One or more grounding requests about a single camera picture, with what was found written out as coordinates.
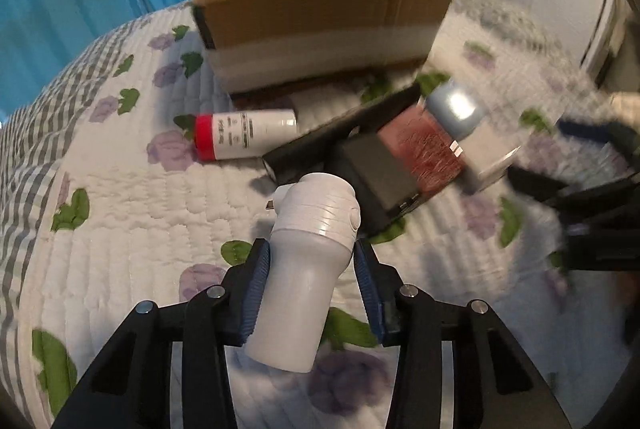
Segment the floral quilted bedspread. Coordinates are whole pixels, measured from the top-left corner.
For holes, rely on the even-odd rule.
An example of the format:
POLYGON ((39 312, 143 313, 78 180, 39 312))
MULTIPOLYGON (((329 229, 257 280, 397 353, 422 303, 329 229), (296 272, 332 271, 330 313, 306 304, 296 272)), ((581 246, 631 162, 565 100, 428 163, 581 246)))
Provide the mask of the floral quilted bedspread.
MULTIPOLYGON (((427 68, 478 95, 523 166, 585 188, 626 174, 608 146, 555 130, 610 107, 509 1, 452 0, 427 68)), ((97 40, 2 129, 1 382, 34 426, 50 426, 139 301, 183 301, 270 233, 262 163, 200 164, 183 131, 230 106, 175 6, 97 40)), ((434 298, 489 302, 575 426, 628 363, 613 274, 563 275, 554 213, 504 181, 447 186, 372 243, 434 298)))

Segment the white rectangular box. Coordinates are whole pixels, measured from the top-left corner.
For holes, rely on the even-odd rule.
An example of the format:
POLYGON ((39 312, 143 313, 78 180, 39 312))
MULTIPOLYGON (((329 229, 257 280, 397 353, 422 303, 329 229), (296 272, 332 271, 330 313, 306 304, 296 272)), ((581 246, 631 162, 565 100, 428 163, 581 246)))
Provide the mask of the white rectangular box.
POLYGON ((487 120, 458 142, 464 163, 461 183, 466 192, 480 192, 496 183, 514 162, 521 147, 516 137, 500 134, 487 120))

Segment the black power adapter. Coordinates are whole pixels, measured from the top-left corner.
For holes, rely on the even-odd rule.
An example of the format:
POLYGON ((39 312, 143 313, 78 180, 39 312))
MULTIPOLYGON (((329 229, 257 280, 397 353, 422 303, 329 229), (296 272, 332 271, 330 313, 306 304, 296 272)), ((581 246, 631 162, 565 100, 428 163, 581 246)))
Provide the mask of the black power adapter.
POLYGON ((364 235, 382 233, 426 200, 418 180, 377 134, 356 134, 341 142, 326 168, 355 190, 364 235))

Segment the blue grey cap bottle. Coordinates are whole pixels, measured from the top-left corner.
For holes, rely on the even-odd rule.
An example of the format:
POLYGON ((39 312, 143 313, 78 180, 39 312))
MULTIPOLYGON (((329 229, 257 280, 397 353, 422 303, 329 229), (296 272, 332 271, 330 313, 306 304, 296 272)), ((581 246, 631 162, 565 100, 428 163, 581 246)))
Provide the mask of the blue grey cap bottle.
POLYGON ((486 108, 452 79, 437 86, 425 100, 425 108, 454 140, 469 137, 486 116, 486 108))

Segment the white plastic nebulizer device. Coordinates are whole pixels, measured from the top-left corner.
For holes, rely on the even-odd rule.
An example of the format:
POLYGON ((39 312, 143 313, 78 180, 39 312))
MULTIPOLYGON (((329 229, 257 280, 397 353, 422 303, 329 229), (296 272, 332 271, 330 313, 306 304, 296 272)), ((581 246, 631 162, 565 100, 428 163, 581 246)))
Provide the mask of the white plastic nebulizer device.
POLYGON ((324 172, 280 186, 271 201, 270 269, 245 352, 260 364, 308 373, 334 287, 352 259, 360 207, 347 181, 324 172))

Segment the white bottle red cap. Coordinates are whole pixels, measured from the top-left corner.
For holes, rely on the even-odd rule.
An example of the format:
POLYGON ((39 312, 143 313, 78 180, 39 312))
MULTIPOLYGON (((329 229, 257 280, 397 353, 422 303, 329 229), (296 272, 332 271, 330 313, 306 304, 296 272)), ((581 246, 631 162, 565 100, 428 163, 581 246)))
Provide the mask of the white bottle red cap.
POLYGON ((257 158, 297 137, 292 110, 259 110, 195 117, 193 141, 201 162, 257 158))

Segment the brown cardboard box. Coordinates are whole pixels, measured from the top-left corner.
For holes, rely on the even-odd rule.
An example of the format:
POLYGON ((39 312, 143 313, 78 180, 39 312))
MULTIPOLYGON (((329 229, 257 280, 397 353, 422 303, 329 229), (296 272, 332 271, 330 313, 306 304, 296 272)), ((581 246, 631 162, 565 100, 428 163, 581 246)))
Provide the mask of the brown cardboard box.
POLYGON ((192 0, 232 96, 365 68, 418 67, 451 0, 192 0))

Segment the red patterned box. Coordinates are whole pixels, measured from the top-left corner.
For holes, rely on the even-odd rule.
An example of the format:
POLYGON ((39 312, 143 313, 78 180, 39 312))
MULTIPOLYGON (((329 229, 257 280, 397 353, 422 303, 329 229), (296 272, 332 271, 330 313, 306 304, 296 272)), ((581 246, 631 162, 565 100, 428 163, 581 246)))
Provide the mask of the red patterned box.
POLYGON ((419 104, 410 106, 378 130, 378 136, 431 198, 464 169, 459 144, 419 104))

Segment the long black bar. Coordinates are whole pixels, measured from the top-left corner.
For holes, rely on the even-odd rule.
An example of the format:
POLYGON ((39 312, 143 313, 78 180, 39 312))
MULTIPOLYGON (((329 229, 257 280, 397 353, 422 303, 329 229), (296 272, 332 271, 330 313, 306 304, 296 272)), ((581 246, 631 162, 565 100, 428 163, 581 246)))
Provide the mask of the long black bar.
POLYGON ((380 130, 406 108, 418 103, 420 97, 421 88, 415 82, 278 146, 262 156, 267 175, 277 186, 296 182, 303 175, 321 168, 337 145, 352 134, 370 134, 380 130))

